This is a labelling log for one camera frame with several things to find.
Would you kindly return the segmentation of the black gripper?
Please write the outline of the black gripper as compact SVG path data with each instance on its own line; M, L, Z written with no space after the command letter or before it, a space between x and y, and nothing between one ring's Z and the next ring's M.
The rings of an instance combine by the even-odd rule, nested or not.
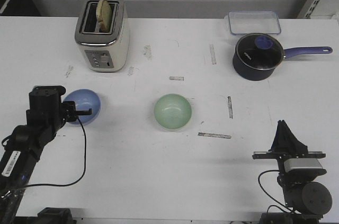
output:
M77 115L91 115L92 109L88 110L76 110L76 104L74 101L64 101L60 104L59 115L60 122L75 122Z
M326 157L322 151L309 151L308 147L300 143L289 129L284 120L278 121L272 146L267 151L255 151L252 154L254 160L275 159L279 167L284 167L284 161L290 158L317 158Z

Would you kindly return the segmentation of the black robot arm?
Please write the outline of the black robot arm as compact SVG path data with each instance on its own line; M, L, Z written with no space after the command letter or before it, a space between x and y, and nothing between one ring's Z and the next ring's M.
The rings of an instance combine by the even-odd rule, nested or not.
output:
M260 223L319 223L333 204L329 190L315 181L327 172L319 162L325 156L321 151L309 151L285 121L278 121L271 148L254 152L252 157L277 161L277 183L283 190L284 203L276 201L274 207L279 212L262 213Z
M1 223L13 223L36 163L44 147L55 139L67 122L91 115L92 110L77 110L73 101L62 101L63 86L36 86L29 93L26 124L14 128L2 140L1 158Z

